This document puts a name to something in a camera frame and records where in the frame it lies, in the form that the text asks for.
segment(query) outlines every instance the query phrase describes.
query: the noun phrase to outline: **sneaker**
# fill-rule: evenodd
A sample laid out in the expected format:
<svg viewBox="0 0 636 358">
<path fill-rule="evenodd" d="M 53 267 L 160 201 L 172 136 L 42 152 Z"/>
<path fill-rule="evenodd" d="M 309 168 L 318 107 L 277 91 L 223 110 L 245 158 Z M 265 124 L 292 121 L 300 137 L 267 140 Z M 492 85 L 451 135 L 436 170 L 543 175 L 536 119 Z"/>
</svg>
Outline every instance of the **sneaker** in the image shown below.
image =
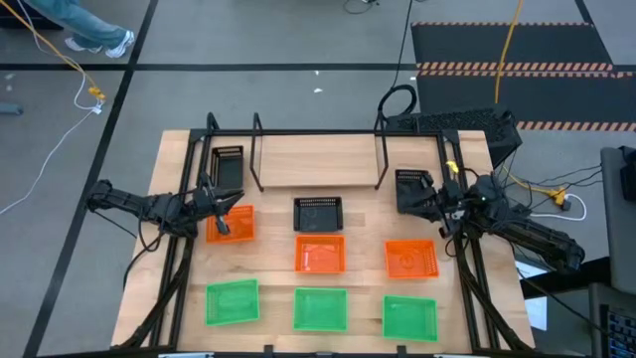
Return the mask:
<svg viewBox="0 0 636 358">
<path fill-rule="evenodd" d="M 126 53 L 128 46 L 135 42 L 135 34 L 132 31 L 126 31 L 126 36 L 123 37 L 121 44 L 114 49 L 106 50 L 106 55 L 112 59 L 118 59 Z"/>
<path fill-rule="evenodd" d="M 67 44 L 67 47 L 75 52 L 82 52 L 82 51 L 89 51 L 90 53 L 93 54 L 98 54 L 99 51 L 101 51 L 101 46 L 93 48 L 93 49 L 87 49 L 84 48 L 80 45 L 78 45 L 78 43 L 75 41 L 74 38 L 67 38 L 64 40 L 64 42 Z"/>
</svg>

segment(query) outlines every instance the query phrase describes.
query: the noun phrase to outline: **black tray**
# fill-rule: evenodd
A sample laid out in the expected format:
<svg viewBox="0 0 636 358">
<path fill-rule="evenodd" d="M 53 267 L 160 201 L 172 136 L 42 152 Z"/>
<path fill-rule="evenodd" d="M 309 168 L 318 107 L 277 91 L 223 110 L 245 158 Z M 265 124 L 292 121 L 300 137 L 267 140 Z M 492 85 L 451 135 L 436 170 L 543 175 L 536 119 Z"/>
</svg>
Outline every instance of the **black tray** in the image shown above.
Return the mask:
<svg viewBox="0 0 636 358">
<path fill-rule="evenodd" d="M 396 169 L 397 212 L 405 214 L 405 208 L 411 206 L 414 198 L 424 195 L 421 178 L 430 177 L 426 170 Z"/>
<path fill-rule="evenodd" d="M 212 149 L 212 179 L 220 189 L 242 188 L 242 145 Z"/>
<path fill-rule="evenodd" d="M 294 199 L 294 231 L 330 233 L 342 228 L 340 197 Z"/>
</svg>

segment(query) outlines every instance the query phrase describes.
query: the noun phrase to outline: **gray floor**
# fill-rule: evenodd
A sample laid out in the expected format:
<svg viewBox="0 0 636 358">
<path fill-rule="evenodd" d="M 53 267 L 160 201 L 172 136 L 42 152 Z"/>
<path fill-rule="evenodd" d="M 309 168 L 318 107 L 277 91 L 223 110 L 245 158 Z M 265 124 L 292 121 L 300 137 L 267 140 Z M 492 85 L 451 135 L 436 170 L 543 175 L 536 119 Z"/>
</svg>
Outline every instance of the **gray floor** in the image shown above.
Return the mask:
<svg viewBox="0 0 636 358">
<path fill-rule="evenodd" d="M 585 1 L 612 59 L 618 64 L 636 64 L 634 25 L 626 15 L 631 3 L 603 0 L 601 6 L 601 0 Z M 136 30 L 148 0 L 84 3 L 96 14 Z M 340 0 L 159 0 L 140 63 L 392 63 L 397 59 L 406 4 L 382 1 L 365 15 L 350 16 L 342 11 Z M 515 6 L 509 0 L 427 0 L 414 3 L 411 21 L 509 21 Z M 623 16 L 624 20 L 615 21 Z M 521 21 L 574 22 L 581 17 L 573 0 L 530 0 Z M 66 34 L 49 35 L 61 45 Z M 406 63 L 414 61 L 410 36 L 404 55 Z M 82 63 L 127 62 L 104 55 L 74 57 Z M 28 33 L 0 30 L 0 63 L 53 61 L 37 51 Z M 14 77 L 7 80 L 7 75 Z M 121 73 L 93 75 L 112 98 Z M 376 103 L 393 75 L 364 71 L 138 72 L 100 177 L 122 189 L 145 192 L 161 131 L 203 126 L 210 110 L 224 128 L 249 127 L 255 111 L 268 128 L 369 127 Z M 412 76 L 402 73 L 399 82 L 409 83 Z M 0 99 L 20 102 L 26 110 L 22 117 L 0 118 L 0 165 L 7 168 L 0 174 L 0 187 L 6 188 L 0 192 L 0 207 L 28 190 L 49 150 L 81 118 L 82 112 L 72 105 L 79 83 L 80 75 L 71 72 L 0 73 Z M 405 101 L 397 97 L 388 111 L 398 110 Z M 107 105 L 102 115 L 92 117 L 70 135 L 32 197 L 0 216 L 6 243 L 0 253 L 3 356 L 17 357 L 24 351 L 108 112 Z M 531 180 L 597 164 L 603 146 L 636 146 L 634 133 L 522 131 L 522 137 L 525 144 L 513 172 Z M 544 220 L 579 240 L 589 259 L 607 254 L 601 189 L 596 185 L 571 190 L 587 204 L 585 222 Z M 527 193 L 519 188 L 512 188 L 510 194 L 527 200 Z M 546 204 L 545 211 L 549 210 L 553 208 Z M 574 207 L 570 214 L 578 215 L 577 210 Z M 130 218 L 108 214 L 134 228 Z M 133 245 L 116 228 L 87 215 L 40 354 L 108 347 Z"/>
</svg>

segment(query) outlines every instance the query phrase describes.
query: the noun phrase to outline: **black metal frame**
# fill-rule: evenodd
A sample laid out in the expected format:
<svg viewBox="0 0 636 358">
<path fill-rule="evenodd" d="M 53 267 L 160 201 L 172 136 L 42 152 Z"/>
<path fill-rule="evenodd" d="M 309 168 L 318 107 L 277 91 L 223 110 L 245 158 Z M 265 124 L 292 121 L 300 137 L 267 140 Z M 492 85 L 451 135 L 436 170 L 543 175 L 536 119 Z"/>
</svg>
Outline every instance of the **black metal frame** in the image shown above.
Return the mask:
<svg viewBox="0 0 636 358">
<path fill-rule="evenodd" d="M 378 111 L 378 117 L 376 118 L 376 123 L 374 124 L 374 129 L 370 131 L 361 131 L 361 130 L 273 130 L 273 131 L 265 131 L 262 129 L 262 123 L 260 122 L 260 116 L 258 113 L 254 114 L 253 125 L 251 130 L 251 156 L 249 158 L 249 171 L 251 172 L 251 176 L 254 178 L 256 182 L 256 186 L 260 192 L 263 192 L 265 189 L 260 185 L 259 176 L 256 174 L 254 170 L 254 150 L 256 148 L 256 137 L 263 137 L 264 135 L 307 135 L 307 134 L 364 134 L 364 133 L 373 133 L 375 135 L 379 135 L 382 139 L 382 151 L 383 158 L 385 160 L 385 167 L 380 173 L 380 177 L 378 178 L 378 184 L 376 184 L 375 188 L 378 190 L 383 180 L 385 179 L 385 175 L 387 174 L 387 170 L 389 170 L 389 154 L 387 153 L 387 134 L 385 132 L 385 117 L 382 115 L 380 111 Z"/>
<path fill-rule="evenodd" d="M 438 132 L 419 132 L 419 133 L 404 133 L 404 132 L 389 132 L 385 133 L 383 120 L 384 118 L 381 113 L 379 113 L 379 117 L 376 121 L 376 125 L 373 130 L 312 130 L 312 129 L 299 129 L 299 130 L 264 130 L 260 124 L 260 119 L 258 114 L 254 114 L 254 123 L 252 130 L 245 129 L 237 129 L 237 130 L 224 130 L 219 129 L 217 121 L 214 116 L 210 113 L 208 115 L 208 123 L 207 128 L 205 129 L 192 129 L 190 131 L 190 137 L 188 140 L 188 148 L 186 150 L 186 158 L 185 164 L 183 168 L 183 172 L 181 175 L 181 184 L 180 184 L 180 192 L 184 192 L 189 187 L 189 179 L 192 171 L 194 153 L 197 148 L 199 142 L 202 142 L 202 155 L 199 163 L 199 173 L 204 170 L 207 170 L 208 166 L 208 156 L 211 149 L 211 143 L 214 136 L 248 136 L 251 135 L 252 138 L 252 152 L 254 151 L 254 139 L 257 135 L 298 135 L 298 134 L 363 134 L 363 133 L 372 133 L 375 136 L 380 136 L 383 140 L 383 150 L 385 154 L 385 163 L 386 167 L 383 170 L 383 173 L 380 177 L 380 181 L 378 183 L 377 188 L 383 181 L 385 173 L 388 169 L 388 153 L 387 153 L 387 143 L 386 136 L 423 136 L 423 137 L 434 137 L 437 141 L 437 148 L 439 154 L 439 163 L 442 171 L 442 177 L 444 182 L 451 180 L 450 170 L 445 165 L 448 160 L 445 143 L 446 141 L 450 142 L 453 149 L 453 155 L 455 157 L 455 162 L 461 168 L 463 167 L 463 157 L 461 153 L 461 147 L 459 145 L 459 135 L 457 130 L 443 130 Z M 259 189 L 262 190 L 258 183 L 257 177 L 253 172 L 253 155 L 250 158 L 250 170 L 252 170 L 252 175 Z M 465 176 L 465 172 L 459 173 L 459 182 L 463 188 L 467 188 L 467 180 Z M 174 288 L 175 280 L 177 279 L 172 275 L 174 262 L 177 255 L 177 245 L 179 240 L 183 238 L 170 238 L 170 244 L 168 247 L 168 251 L 166 253 L 166 261 L 162 273 L 161 285 L 159 291 L 160 300 L 171 299 L 171 296 L 167 297 L 165 294 L 169 292 L 169 287 L 172 286 Z M 473 256 L 475 260 L 475 272 L 478 277 L 478 282 L 471 283 L 474 287 L 477 284 L 486 294 L 477 295 L 478 300 L 490 300 L 489 292 L 488 292 L 488 282 L 486 279 L 486 272 L 484 268 L 483 258 L 481 254 L 481 248 L 478 240 L 473 240 L 470 243 L 471 249 L 473 251 Z M 454 246 L 456 252 L 462 251 L 462 243 L 461 240 L 454 240 Z M 99 351 L 99 352 L 85 352 L 80 354 L 70 354 L 64 355 L 64 357 L 74 358 L 74 357 L 156 357 L 157 354 L 162 353 L 178 353 L 178 340 L 181 329 L 181 321 L 185 303 L 185 294 L 186 288 L 188 284 L 188 276 L 190 272 L 190 262 L 192 260 L 194 241 L 187 240 L 184 244 L 184 250 L 182 253 L 180 269 L 177 270 L 177 273 L 180 273 L 178 277 L 178 289 L 176 289 L 176 299 L 174 305 L 174 313 L 172 318 L 172 324 L 170 327 L 169 341 L 167 345 L 159 345 L 159 337 L 161 336 L 161 329 L 163 325 L 163 310 L 159 312 L 159 317 L 152 329 L 149 347 L 140 347 L 139 345 L 143 342 L 143 338 L 138 341 L 138 344 L 135 346 L 127 346 L 127 347 L 113 347 L 111 350 L 107 351 Z M 468 266 L 468 262 L 466 261 L 465 255 L 457 256 L 457 267 L 460 271 L 460 274 L 463 271 L 470 270 Z M 548 355 L 542 354 L 538 352 L 528 352 L 528 351 L 518 351 L 518 350 L 502 350 L 499 349 L 499 341 L 497 331 L 494 327 L 494 324 L 491 318 L 486 314 L 486 325 L 487 325 L 487 333 L 490 342 L 490 348 L 484 348 L 481 346 L 479 341 L 479 331 L 477 326 L 477 321 L 475 318 L 475 309 L 473 304 L 473 293 L 471 291 L 471 287 L 469 282 L 465 280 L 461 280 L 461 291 L 464 302 L 464 308 L 466 311 L 466 323 L 468 328 L 468 335 L 470 339 L 471 350 L 473 354 L 481 354 L 488 355 L 492 357 L 560 357 L 557 355 Z M 153 307 L 151 313 L 156 315 L 157 306 Z M 410 354 L 406 352 L 406 347 L 402 345 L 398 345 L 396 347 L 396 353 L 274 353 L 273 346 L 265 345 L 263 347 L 263 352 L 215 352 L 215 357 L 263 357 L 263 358 L 273 358 L 275 357 L 293 357 L 293 358 L 303 358 L 303 357 L 342 357 L 342 358 L 362 358 L 362 357 L 371 357 L 371 358 L 389 358 L 389 357 L 398 357 L 398 358 L 419 358 L 419 357 L 433 357 L 433 354 Z"/>
</svg>

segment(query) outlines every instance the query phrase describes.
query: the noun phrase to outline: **white paper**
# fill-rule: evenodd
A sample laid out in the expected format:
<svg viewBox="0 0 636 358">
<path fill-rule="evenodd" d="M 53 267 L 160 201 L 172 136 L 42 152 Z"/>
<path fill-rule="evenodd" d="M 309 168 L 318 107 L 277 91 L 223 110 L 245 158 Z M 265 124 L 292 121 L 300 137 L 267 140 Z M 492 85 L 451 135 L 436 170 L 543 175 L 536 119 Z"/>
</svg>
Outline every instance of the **white paper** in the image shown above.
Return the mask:
<svg viewBox="0 0 636 358">
<path fill-rule="evenodd" d="M 524 275 L 525 278 L 532 277 L 537 274 L 546 273 L 544 269 L 535 268 L 524 263 L 516 262 L 517 269 Z M 538 297 L 532 299 L 526 299 L 526 311 L 528 312 L 528 319 L 530 325 L 541 329 L 543 331 L 548 330 L 548 298 Z"/>
</svg>

